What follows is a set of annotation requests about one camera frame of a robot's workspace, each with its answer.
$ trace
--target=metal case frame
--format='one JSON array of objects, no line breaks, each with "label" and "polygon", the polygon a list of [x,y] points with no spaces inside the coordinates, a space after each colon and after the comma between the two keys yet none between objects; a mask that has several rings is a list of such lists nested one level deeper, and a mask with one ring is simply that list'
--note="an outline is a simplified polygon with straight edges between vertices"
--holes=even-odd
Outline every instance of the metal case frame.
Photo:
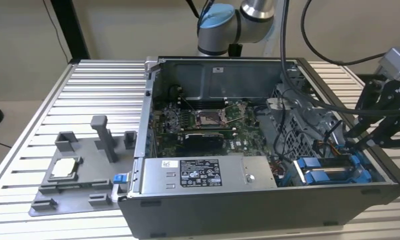
[{"label": "metal case frame", "polygon": [[[201,57],[160,57],[166,59],[196,59]],[[277,58],[228,58],[223,61],[279,61]],[[317,94],[329,104],[343,107],[319,74],[303,58],[292,58]],[[340,184],[303,187],[280,187],[265,191],[212,192],[201,194],[140,194],[136,190],[142,184],[140,174],[144,166],[144,152],[140,146],[148,139],[146,130],[153,81],[149,73],[145,103],[142,106],[138,138],[136,142],[137,160],[133,166],[134,184],[126,196],[118,199],[122,216],[136,238],[158,238],[224,234],[235,232],[268,231],[276,229],[308,228],[344,225],[359,213],[373,205],[388,204],[400,196],[400,169],[384,151],[377,147],[367,150],[377,162],[385,182],[369,184]],[[353,116],[335,113],[348,126]]]}]

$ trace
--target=motherboard chip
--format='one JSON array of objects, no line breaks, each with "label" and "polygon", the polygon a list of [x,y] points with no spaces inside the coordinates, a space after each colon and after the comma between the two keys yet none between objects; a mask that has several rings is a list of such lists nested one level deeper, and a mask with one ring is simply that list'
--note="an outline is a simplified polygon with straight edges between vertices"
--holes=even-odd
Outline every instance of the motherboard chip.
[{"label": "motherboard chip", "polygon": [[186,150],[209,151],[221,149],[224,145],[224,135],[220,133],[190,133],[182,140]]},{"label": "motherboard chip", "polygon": [[217,111],[199,111],[197,123],[200,126],[220,126],[221,118]]}]

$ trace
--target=blue latch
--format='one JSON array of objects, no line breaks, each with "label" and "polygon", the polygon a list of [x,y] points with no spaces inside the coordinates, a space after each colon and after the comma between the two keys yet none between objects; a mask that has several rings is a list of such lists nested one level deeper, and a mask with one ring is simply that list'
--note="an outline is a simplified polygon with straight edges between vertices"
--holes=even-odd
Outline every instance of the blue latch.
[{"label": "blue latch", "polygon": [[304,175],[304,178],[308,185],[325,183],[331,180],[325,171],[311,171]]},{"label": "blue latch", "polygon": [[113,184],[126,184],[128,183],[128,174],[120,173],[113,176]]},{"label": "blue latch", "polygon": [[297,160],[299,167],[303,168],[321,168],[319,159],[316,157],[300,157]]}]

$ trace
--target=aluminum slotted worktable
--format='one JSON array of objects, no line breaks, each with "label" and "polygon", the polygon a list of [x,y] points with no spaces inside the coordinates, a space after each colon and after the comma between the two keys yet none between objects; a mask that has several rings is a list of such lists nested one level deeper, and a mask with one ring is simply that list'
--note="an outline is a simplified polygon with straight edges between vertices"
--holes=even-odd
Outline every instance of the aluminum slotted worktable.
[{"label": "aluminum slotted worktable", "polygon": [[[355,108],[363,89],[355,74],[345,67],[309,63],[345,107]],[[108,128],[114,135],[137,130],[144,84],[142,61],[82,60],[66,67],[0,165],[0,239],[116,240],[132,237],[120,210],[40,217],[30,217],[28,211],[56,151],[57,133],[73,131],[77,138],[96,137],[89,125],[93,115],[108,116]],[[400,168],[400,150],[384,151]],[[400,197],[388,205],[368,208],[343,227],[194,237],[248,238],[400,239]]]}]

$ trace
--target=power supply label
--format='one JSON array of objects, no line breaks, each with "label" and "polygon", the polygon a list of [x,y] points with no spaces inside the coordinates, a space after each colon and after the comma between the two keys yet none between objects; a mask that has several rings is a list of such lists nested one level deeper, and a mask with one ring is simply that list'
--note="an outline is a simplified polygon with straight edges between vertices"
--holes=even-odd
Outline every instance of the power supply label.
[{"label": "power supply label", "polygon": [[180,185],[184,188],[223,186],[217,159],[181,160],[178,169]]}]

